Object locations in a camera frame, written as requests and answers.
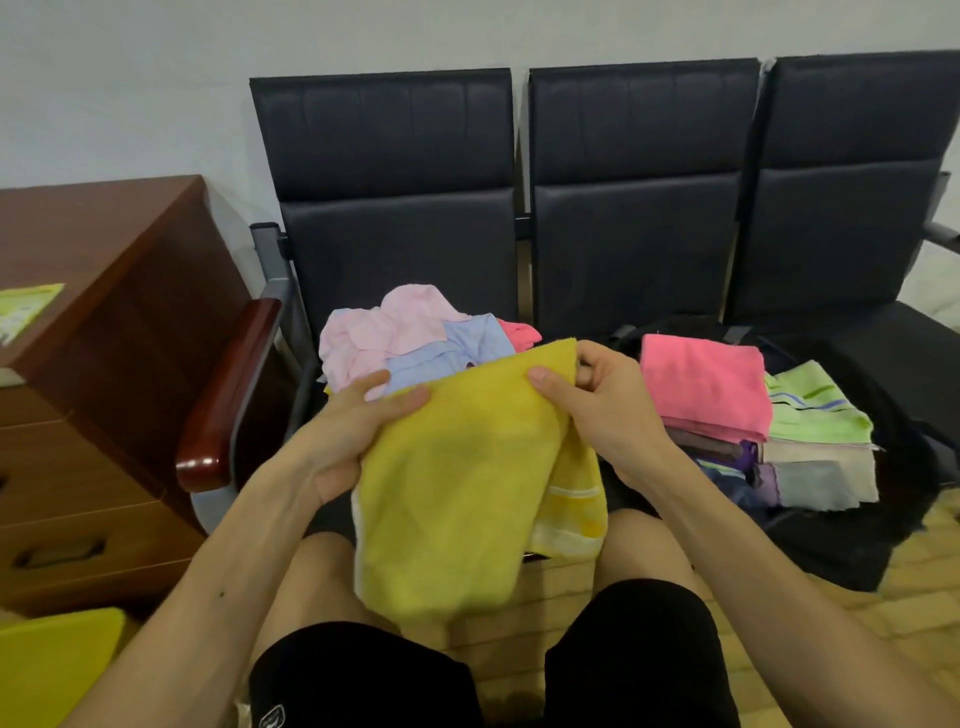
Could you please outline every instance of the drawer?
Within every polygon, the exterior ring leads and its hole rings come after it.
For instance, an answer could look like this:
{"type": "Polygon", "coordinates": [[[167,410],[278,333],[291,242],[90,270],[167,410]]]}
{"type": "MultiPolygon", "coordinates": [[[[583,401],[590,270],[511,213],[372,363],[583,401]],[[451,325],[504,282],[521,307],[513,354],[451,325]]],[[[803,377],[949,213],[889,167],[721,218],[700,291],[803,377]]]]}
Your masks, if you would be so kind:
{"type": "Polygon", "coordinates": [[[60,412],[26,384],[0,387],[0,427],[59,420],[60,412]]]}
{"type": "Polygon", "coordinates": [[[0,526],[153,499],[66,420],[0,427],[0,526]]]}
{"type": "Polygon", "coordinates": [[[163,503],[0,528],[0,605],[67,581],[183,561],[203,537],[163,503]]]}
{"type": "Polygon", "coordinates": [[[140,604],[143,599],[159,599],[169,592],[188,566],[190,561],[185,559],[26,588],[10,597],[5,606],[24,617],[46,617],[81,609],[122,606],[125,602],[140,604]]]}

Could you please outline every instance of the black bag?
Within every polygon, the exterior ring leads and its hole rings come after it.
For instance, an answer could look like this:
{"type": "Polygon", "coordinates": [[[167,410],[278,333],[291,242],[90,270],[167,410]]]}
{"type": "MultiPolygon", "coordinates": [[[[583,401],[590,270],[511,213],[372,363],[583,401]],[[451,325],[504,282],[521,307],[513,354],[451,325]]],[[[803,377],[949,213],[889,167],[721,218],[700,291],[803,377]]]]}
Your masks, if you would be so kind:
{"type": "MultiPolygon", "coordinates": [[[[767,371],[773,374],[815,359],[847,398],[871,418],[874,442],[882,448],[876,454],[879,501],[830,513],[783,508],[765,530],[801,569],[847,589],[874,591],[893,548],[923,528],[924,516],[940,493],[936,455],[920,430],[878,384],[823,340],[757,336],[747,328],[726,327],[708,317],[675,316],[643,328],[621,328],[610,343],[638,356],[642,335],[653,332],[756,346],[764,355],[767,371]]],[[[608,484],[615,479],[612,469],[603,475],[608,484]]],[[[619,487],[612,490],[614,505],[652,512],[649,504],[644,507],[624,497],[619,487]]]]}

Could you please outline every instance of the light pink cloth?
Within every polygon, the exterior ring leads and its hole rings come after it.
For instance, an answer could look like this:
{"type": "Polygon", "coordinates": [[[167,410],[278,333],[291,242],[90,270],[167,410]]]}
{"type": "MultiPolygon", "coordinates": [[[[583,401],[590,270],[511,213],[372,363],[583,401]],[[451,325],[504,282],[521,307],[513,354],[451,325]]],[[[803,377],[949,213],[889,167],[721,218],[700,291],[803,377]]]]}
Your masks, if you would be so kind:
{"type": "Polygon", "coordinates": [[[517,353],[526,352],[533,349],[534,344],[543,341],[540,332],[527,324],[513,324],[503,319],[497,319],[503,332],[507,334],[510,343],[514,345],[514,351],[517,353]]]}
{"type": "MultiPolygon", "coordinates": [[[[384,369],[391,356],[446,341],[444,321],[469,318],[451,306],[436,286],[414,283],[395,288],[375,308],[338,309],[320,332],[327,384],[337,392],[361,376],[384,369]]],[[[368,399],[378,394],[371,391],[368,399]]]]}
{"type": "Polygon", "coordinates": [[[648,333],[640,370],[668,427],[729,443],[770,436],[774,408],[756,347],[648,333]]]}

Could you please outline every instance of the chair backrest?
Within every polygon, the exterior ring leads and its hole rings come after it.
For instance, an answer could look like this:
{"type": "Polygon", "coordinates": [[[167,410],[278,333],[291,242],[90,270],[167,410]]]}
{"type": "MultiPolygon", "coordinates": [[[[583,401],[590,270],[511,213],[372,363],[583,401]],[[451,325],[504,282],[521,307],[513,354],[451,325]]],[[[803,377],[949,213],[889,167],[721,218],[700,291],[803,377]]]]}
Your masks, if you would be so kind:
{"type": "Polygon", "coordinates": [[[718,311],[758,76],[756,59],[531,70],[546,338],[718,311]]]}
{"type": "Polygon", "coordinates": [[[756,114],[729,320],[900,291],[960,113],[960,52],[779,59],[756,114]]]}
{"type": "Polygon", "coordinates": [[[330,312],[432,283],[517,316],[506,68],[251,79],[314,334],[330,312]]]}

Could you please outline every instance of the shorts logo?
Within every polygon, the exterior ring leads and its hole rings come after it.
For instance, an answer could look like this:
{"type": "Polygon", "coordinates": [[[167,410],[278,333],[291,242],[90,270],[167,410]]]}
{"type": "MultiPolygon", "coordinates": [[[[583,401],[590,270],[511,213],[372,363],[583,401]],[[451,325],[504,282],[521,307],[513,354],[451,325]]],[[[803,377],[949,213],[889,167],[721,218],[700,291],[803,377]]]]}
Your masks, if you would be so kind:
{"type": "Polygon", "coordinates": [[[260,718],[260,728],[280,728],[285,722],[287,722],[287,714],[282,705],[277,705],[260,718]]]}

